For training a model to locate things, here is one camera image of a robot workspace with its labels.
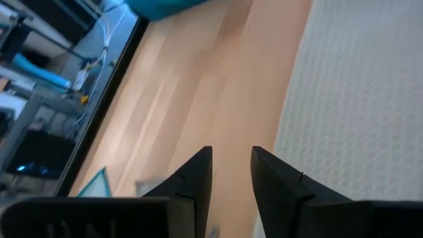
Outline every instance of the wooden floor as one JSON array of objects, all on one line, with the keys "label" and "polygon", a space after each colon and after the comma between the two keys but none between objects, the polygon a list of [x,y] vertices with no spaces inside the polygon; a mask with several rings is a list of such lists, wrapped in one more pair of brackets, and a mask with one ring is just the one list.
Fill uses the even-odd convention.
[{"label": "wooden floor", "polygon": [[209,226],[250,237],[253,145],[272,151],[310,0],[213,0],[149,25],[71,195],[106,166],[115,196],[213,146]]}]

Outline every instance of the blue cloth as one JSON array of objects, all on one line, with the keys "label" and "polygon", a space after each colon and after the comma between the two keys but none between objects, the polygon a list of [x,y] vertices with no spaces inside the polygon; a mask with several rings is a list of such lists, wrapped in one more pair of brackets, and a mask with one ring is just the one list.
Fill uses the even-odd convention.
[{"label": "blue cloth", "polygon": [[149,20],[160,20],[207,0],[126,0],[131,10]]}]

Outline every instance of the blue light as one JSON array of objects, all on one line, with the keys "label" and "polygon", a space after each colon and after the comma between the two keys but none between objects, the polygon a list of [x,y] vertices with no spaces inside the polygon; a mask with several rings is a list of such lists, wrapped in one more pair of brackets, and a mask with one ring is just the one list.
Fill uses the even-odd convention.
[{"label": "blue light", "polygon": [[17,171],[23,171],[24,169],[25,169],[25,166],[24,165],[21,165],[16,170]]}]

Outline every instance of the white carpet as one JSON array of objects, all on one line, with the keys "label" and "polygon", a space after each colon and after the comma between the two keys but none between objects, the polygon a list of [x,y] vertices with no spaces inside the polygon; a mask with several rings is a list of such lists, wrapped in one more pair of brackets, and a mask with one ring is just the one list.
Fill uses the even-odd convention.
[{"label": "white carpet", "polygon": [[313,0],[275,152],[355,200],[423,199],[423,1]]}]

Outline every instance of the teal triangle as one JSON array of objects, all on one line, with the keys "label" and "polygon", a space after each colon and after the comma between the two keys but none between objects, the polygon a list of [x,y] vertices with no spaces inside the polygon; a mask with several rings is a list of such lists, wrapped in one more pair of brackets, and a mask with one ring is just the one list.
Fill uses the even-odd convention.
[{"label": "teal triangle", "polygon": [[80,191],[78,197],[108,198],[112,196],[108,183],[106,167],[101,169]]}]

